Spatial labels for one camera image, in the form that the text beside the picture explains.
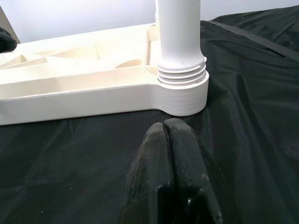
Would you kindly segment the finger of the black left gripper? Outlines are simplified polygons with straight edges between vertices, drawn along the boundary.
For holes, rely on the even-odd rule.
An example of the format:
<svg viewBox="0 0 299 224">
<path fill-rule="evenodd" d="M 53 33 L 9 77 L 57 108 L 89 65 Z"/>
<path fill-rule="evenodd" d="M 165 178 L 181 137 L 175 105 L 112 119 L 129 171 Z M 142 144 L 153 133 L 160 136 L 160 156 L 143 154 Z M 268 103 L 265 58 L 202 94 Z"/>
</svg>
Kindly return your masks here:
<svg viewBox="0 0 299 224">
<path fill-rule="evenodd" d="M 17 41 L 5 29 L 0 28 L 0 53 L 12 52 L 17 47 Z"/>
</svg>

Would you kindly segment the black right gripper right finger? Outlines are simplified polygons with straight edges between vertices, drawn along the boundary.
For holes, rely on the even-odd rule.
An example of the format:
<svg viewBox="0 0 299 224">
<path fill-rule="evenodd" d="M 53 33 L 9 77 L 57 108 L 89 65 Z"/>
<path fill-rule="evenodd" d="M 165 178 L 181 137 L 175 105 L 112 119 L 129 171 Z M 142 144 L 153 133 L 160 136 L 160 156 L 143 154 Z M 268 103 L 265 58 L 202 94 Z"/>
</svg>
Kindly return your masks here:
<svg viewBox="0 0 299 224">
<path fill-rule="evenodd" d="M 159 124 L 170 180 L 158 204 L 161 224 L 220 224 L 222 211 L 195 131 L 181 119 Z"/>
</svg>

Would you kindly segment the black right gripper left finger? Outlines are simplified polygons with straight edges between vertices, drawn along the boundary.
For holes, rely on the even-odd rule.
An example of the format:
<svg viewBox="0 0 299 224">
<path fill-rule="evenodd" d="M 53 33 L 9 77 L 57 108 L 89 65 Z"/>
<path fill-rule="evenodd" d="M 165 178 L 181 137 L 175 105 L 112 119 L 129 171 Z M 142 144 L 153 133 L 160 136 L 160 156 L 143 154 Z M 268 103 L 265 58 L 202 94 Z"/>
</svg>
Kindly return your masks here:
<svg viewBox="0 0 299 224">
<path fill-rule="evenodd" d="M 120 223 L 171 224 L 174 194 L 169 136 L 162 123 L 154 123 L 127 173 Z"/>
</svg>

